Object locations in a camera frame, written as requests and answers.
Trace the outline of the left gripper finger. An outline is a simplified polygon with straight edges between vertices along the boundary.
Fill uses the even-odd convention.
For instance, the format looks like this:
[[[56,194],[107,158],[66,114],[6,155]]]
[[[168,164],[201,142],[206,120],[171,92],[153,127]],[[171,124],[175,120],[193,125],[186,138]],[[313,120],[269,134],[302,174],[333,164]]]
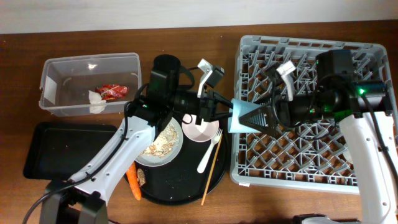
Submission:
[[[219,121],[230,117],[232,117],[232,112],[215,113],[210,116],[210,122]]]
[[[221,103],[222,105],[225,105],[228,108],[233,108],[232,102],[227,98],[223,97],[222,95],[220,95],[219,93],[214,94],[214,99],[217,103]]]

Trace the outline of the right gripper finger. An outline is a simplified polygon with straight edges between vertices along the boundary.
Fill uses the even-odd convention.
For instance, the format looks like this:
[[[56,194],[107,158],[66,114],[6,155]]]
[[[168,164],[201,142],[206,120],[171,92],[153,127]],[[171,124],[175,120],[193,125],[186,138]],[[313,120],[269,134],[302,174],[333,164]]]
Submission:
[[[264,96],[259,97],[255,101],[252,101],[252,103],[257,104],[257,105],[269,105],[271,103],[272,95],[266,94]]]
[[[261,106],[240,116],[239,122],[263,134],[277,135],[278,124],[270,106]]]

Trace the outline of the pink bowl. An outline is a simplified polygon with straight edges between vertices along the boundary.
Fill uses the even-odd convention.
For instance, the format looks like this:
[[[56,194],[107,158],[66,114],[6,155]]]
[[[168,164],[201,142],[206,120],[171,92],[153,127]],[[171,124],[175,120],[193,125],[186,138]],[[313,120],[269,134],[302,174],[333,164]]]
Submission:
[[[201,121],[200,125],[195,124],[196,116],[194,114],[185,114],[183,116],[182,131],[187,138],[194,142],[209,141],[219,128],[218,121],[205,122]]]

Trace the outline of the white plastic fork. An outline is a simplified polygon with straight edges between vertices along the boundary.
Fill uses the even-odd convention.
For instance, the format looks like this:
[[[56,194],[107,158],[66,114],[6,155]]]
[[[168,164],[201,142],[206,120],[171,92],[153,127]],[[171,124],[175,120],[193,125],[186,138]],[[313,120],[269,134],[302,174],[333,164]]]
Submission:
[[[223,132],[222,129],[219,128],[218,131],[216,132],[216,134],[212,137],[212,139],[210,141],[210,145],[209,145],[208,149],[206,150],[205,155],[202,157],[202,159],[201,159],[201,161],[200,161],[200,163],[199,163],[199,165],[197,167],[197,172],[198,173],[201,174],[201,173],[204,172],[214,146],[221,139],[222,132]]]

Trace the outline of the blue cup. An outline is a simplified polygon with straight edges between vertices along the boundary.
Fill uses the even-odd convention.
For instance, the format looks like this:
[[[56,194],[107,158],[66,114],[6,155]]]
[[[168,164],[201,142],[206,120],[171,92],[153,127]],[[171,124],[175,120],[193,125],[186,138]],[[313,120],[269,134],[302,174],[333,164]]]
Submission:
[[[259,127],[252,128],[249,126],[246,126],[244,124],[241,124],[240,122],[240,117],[257,110],[258,108],[261,107],[259,104],[243,101],[243,100],[238,100],[233,98],[231,100],[233,104],[233,108],[229,109],[229,112],[232,113],[232,117],[228,118],[228,132],[232,134],[240,134],[240,133],[260,133],[261,129],[268,129],[269,123],[267,122],[267,118],[265,116],[262,116],[262,120],[264,122],[263,125],[260,125]]]

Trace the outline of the red snack wrapper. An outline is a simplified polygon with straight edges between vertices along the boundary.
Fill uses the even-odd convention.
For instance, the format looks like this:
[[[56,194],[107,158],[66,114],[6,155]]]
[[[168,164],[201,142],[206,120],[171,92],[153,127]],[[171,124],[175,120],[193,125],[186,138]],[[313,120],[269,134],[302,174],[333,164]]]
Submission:
[[[95,92],[99,93],[103,100],[117,100],[125,97],[129,88],[118,84],[107,84],[96,87]]]

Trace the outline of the white tissue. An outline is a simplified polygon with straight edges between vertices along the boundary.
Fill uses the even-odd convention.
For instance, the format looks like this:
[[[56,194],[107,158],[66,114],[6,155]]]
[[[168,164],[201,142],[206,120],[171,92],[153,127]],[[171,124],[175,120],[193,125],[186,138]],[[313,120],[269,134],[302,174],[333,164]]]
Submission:
[[[91,90],[88,91],[88,99],[90,102],[90,113],[99,114],[105,109],[106,100],[103,100],[101,95],[97,92],[93,92]]]

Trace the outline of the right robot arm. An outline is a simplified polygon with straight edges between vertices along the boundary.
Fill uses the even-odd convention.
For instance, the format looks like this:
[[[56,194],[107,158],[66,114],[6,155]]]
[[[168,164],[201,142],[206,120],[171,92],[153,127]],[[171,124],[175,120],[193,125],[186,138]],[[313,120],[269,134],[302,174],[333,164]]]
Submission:
[[[397,149],[393,106],[387,85],[357,80],[349,50],[329,50],[315,58],[317,84],[311,93],[294,94],[290,62],[271,67],[272,84],[282,82],[287,96],[255,103],[233,100],[232,133],[276,134],[279,126],[295,129],[332,119],[345,139],[361,196],[364,223],[397,222]]]

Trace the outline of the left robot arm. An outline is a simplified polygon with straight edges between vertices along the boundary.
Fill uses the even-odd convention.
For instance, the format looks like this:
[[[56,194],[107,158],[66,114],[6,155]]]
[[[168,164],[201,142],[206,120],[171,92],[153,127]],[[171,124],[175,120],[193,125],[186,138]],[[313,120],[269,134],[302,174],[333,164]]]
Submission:
[[[23,222],[40,205],[40,222],[57,223],[67,208],[81,203],[77,223],[109,223],[107,205],[115,187],[175,113],[194,115],[195,124],[231,117],[230,112],[217,112],[216,106],[221,103],[232,108],[232,102],[212,90],[223,78],[224,69],[206,60],[201,60],[197,68],[203,75],[198,91],[192,91],[192,84],[179,84],[182,73],[194,79],[191,71],[173,55],[157,56],[149,83],[142,85],[134,100],[124,105],[124,118],[113,137],[66,182],[49,183],[46,193],[31,206]]]

